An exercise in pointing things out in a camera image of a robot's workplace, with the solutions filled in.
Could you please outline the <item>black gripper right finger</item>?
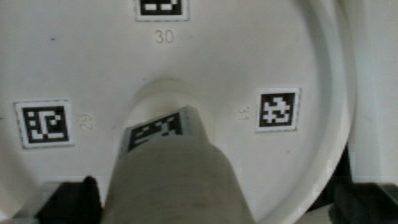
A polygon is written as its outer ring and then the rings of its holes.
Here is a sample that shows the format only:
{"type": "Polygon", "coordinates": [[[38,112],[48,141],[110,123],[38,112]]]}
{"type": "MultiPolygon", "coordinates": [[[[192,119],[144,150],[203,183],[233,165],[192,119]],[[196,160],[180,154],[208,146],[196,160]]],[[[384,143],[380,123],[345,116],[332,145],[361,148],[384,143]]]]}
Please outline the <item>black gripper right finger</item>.
{"type": "Polygon", "coordinates": [[[377,183],[340,185],[329,217],[332,224],[398,224],[398,186],[377,183]]]}

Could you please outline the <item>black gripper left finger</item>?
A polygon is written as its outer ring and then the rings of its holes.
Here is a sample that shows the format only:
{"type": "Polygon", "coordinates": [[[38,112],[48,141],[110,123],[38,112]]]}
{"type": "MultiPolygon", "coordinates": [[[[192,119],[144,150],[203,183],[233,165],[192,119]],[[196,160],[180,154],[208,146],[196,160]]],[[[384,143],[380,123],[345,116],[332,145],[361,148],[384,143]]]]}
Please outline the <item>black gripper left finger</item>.
{"type": "Polygon", "coordinates": [[[13,224],[100,224],[101,201],[96,178],[48,182],[30,196],[13,224]]]}

